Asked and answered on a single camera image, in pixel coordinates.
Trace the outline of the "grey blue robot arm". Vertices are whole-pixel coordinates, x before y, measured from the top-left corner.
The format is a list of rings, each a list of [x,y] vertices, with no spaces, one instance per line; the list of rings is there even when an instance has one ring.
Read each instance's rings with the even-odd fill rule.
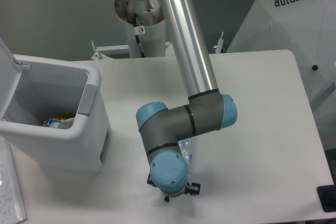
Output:
[[[188,104],[168,109],[151,102],[136,113],[148,158],[148,184],[169,202],[182,194],[198,195],[200,184],[188,182],[188,164],[179,141],[232,126],[237,120],[231,96],[221,94],[192,0],[115,0],[119,17],[131,26],[130,44],[146,57],[144,37],[149,27],[166,22]]]

